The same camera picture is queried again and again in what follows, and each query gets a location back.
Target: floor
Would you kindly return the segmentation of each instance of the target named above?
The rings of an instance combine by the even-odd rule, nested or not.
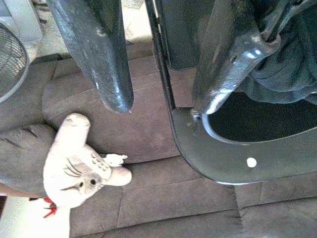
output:
[[[1,238],[68,238],[69,209],[48,212],[43,199],[29,201],[26,197],[8,197],[0,219]]]
[[[60,35],[58,27],[48,7],[43,6],[45,0],[32,0],[43,31],[40,41],[24,42],[30,60],[36,57],[59,53],[67,54],[68,50]],[[144,0],[121,0],[125,38],[131,43],[151,40],[151,29],[148,23]]]

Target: couch cushion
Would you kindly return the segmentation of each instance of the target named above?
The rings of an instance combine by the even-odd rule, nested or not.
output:
[[[135,100],[131,113],[123,115],[114,114],[103,106],[98,93],[82,73],[76,70],[72,70],[71,75],[62,73],[67,70],[67,64],[74,68],[71,60],[59,62],[56,78],[45,87],[43,114],[47,122],[58,128],[69,113],[86,115],[92,123],[88,144],[100,153],[127,154],[127,163],[179,155],[153,57],[129,61]],[[191,106],[188,95],[194,75],[193,69],[171,73],[178,106]]]
[[[150,222],[80,238],[241,238],[242,232],[239,212],[229,210]]]
[[[0,134],[0,182],[19,191],[46,196],[45,159],[55,131],[47,125],[29,125]]]
[[[133,175],[131,184],[106,186],[71,210],[72,237],[237,209],[232,186],[202,178],[181,157],[128,167]]]
[[[21,87],[0,103],[0,132],[29,124],[45,123],[42,116],[42,93],[53,77],[57,62],[32,64]]]
[[[317,197],[316,181],[317,172],[235,186],[238,207]]]
[[[240,214],[251,238],[317,237],[317,198],[251,206]]]

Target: plush toy eye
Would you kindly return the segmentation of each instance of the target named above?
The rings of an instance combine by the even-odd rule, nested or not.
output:
[[[90,180],[90,184],[91,184],[92,186],[95,186],[95,185],[96,185],[96,180],[94,180],[94,179]]]

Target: white dot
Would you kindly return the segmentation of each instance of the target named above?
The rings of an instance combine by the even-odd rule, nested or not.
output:
[[[247,165],[250,167],[250,168],[254,168],[256,165],[257,165],[257,161],[255,158],[248,158],[247,159]]]

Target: stuffed animal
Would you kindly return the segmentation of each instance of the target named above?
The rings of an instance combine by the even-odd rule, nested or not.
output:
[[[77,207],[105,185],[123,186],[132,179],[122,166],[126,155],[102,158],[86,144],[90,122],[70,114],[60,126],[44,165],[44,188],[56,206]]]

